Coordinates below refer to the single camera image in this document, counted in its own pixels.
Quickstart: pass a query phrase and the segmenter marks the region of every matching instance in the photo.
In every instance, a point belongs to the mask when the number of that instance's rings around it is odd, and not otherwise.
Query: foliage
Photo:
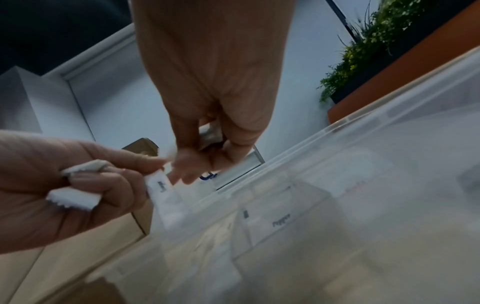
[[[341,90],[351,79],[368,68],[377,58],[390,54],[390,48],[404,31],[419,20],[439,0],[383,0],[378,10],[370,14],[370,6],[365,19],[350,25],[354,41],[345,45],[342,62],[330,68],[331,72],[320,81],[324,90],[320,101],[325,102],[333,93]]]

